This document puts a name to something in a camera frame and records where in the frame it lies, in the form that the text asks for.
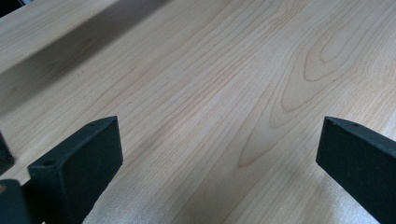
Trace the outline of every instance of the wood grain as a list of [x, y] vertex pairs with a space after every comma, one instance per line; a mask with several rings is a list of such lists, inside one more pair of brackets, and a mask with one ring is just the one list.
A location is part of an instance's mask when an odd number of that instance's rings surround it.
[[315, 157], [326, 115], [396, 139], [393, 1], [49, 3], [24, 10], [78, 16], [0, 20], [1, 178], [117, 115], [124, 164], [84, 223], [376, 223]]

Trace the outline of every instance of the wooden table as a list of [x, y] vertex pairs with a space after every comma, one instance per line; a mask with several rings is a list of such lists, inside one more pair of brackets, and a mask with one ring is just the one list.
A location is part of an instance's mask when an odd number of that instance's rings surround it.
[[392, 0], [36, 0], [0, 55], [2, 179], [119, 117], [85, 223], [375, 223], [315, 157], [326, 115], [396, 138]]

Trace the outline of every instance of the wood grain pattern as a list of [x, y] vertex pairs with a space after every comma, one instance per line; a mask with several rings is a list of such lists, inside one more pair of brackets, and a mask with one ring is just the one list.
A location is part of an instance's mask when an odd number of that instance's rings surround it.
[[326, 115], [396, 139], [393, 1], [110, 3], [38, 47], [0, 20], [1, 178], [117, 115], [125, 161], [85, 223], [376, 223], [315, 157]]

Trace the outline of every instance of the light wood tabletop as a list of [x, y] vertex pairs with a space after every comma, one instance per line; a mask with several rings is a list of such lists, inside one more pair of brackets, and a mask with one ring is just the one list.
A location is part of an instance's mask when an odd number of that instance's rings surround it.
[[1, 179], [119, 117], [84, 223], [376, 223], [315, 158], [325, 116], [396, 139], [392, 0], [35, 0], [0, 55]]

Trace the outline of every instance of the black plastic part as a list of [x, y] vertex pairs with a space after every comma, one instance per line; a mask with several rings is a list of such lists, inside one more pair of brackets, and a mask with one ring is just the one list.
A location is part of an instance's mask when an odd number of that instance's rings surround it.
[[3, 135], [0, 133], [0, 175], [11, 168], [12, 165], [14, 165], [14, 159], [9, 153], [8, 146]]
[[[82, 223], [121, 165], [117, 117], [89, 123], [28, 166], [24, 203], [10, 195], [12, 209], [0, 207], [0, 217], [15, 219], [0, 223]], [[18, 221], [20, 209], [30, 222]]]
[[0, 223], [32, 223], [17, 180], [0, 180], [0, 209]]
[[380, 223], [396, 223], [396, 143], [364, 126], [326, 117], [317, 163]]

